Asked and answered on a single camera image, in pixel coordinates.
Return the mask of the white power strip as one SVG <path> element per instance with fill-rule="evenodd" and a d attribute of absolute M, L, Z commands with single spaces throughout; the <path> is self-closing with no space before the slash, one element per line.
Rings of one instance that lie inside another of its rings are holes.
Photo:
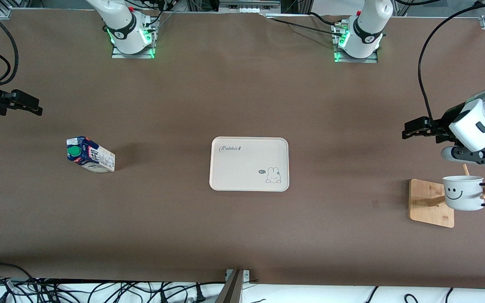
<path fill-rule="evenodd" d="M 281 0 L 218 0 L 222 13 L 281 13 Z"/>

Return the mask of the blue white milk carton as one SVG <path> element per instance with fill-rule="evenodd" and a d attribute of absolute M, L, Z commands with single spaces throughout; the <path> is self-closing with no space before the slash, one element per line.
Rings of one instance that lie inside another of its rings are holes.
<path fill-rule="evenodd" d="M 115 154 L 86 136 L 68 138 L 66 148 L 68 160 L 88 171 L 98 174 L 115 171 Z"/>

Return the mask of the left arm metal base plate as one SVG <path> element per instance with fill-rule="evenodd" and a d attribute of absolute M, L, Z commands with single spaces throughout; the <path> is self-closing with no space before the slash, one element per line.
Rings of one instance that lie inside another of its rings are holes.
<path fill-rule="evenodd" d="M 331 25 L 331 31 L 333 33 L 333 53 L 334 60 L 337 63 L 377 63 L 378 54 L 377 49 L 380 46 L 380 40 L 383 35 L 380 35 L 376 42 L 365 44 L 362 42 L 361 38 L 356 34 L 351 32 L 351 28 L 347 23 L 336 22 Z M 359 54 L 359 50 L 372 50 L 372 53 L 365 58 L 358 58 L 352 56 L 345 50 L 345 46 L 349 50 L 355 50 L 356 54 Z"/>

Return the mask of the bamboo cup hanging rack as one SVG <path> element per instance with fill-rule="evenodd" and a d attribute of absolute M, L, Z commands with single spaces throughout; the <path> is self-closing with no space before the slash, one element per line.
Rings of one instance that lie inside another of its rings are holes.
<path fill-rule="evenodd" d="M 463 169 L 464 175 L 470 175 L 466 164 L 463 164 Z M 453 228 L 455 226 L 454 211 L 456 210 L 446 205 L 443 182 L 435 183 L 418 179 L 409 181 L 408 212 L 410 219 L 444 228 Z"/>

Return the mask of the white smiley mug black handle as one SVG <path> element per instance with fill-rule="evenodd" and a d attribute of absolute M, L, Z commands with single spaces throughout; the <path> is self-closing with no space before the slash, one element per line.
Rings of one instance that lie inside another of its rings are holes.
<path fill-rule="evenodd" d="M 446 205 L 459 211 L 478 211 L 485 207 L 484 178 L 454 175 L 442 178 Z"/>

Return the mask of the cream rabbit print tray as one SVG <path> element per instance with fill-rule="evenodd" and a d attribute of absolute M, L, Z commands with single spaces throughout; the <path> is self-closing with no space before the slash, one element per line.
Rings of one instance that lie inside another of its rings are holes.
<path fill-rule="evenodd" d="M 286 191 L 290 186 L 288 142 L 271 137 L 214 138 L 208 184 L 215 191 Z"/>

